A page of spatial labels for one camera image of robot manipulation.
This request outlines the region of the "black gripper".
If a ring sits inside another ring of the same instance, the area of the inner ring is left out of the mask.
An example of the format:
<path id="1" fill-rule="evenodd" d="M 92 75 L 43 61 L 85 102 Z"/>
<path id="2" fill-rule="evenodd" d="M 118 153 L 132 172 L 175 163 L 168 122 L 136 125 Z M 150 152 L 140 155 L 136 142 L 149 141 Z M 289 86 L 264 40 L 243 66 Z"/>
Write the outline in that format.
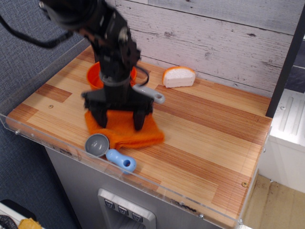
<path id="1" fill-rule="evenodd" d="M 153 99 L 136 92 L 129 83 L 120 86 L 104 85 L 102 89 L 82 93 L 84 106 L 97 124 L 106 128 L 108 110 L 132 111 L 134 128 L 140 131 L 146 114 L 153 111 Z"/>

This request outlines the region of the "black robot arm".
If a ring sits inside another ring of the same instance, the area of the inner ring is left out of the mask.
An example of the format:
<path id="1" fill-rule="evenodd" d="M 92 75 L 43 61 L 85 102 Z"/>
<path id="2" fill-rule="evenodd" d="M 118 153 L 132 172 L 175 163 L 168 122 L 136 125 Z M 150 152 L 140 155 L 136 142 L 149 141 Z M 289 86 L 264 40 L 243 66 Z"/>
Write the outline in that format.
<path id="1" fill-rule="evenodd" d="M 131 71 L 140 59 L 127 21 L 103 0 L 43 0 L 49 18 L 88 39 L 100 64 L 103 88 L 82 94 L 96 122 L 107 126 L 107 111 L 132 111 L 135 130 L 141 130 L 153 110 L 153 99 L 133 90 Z"/>

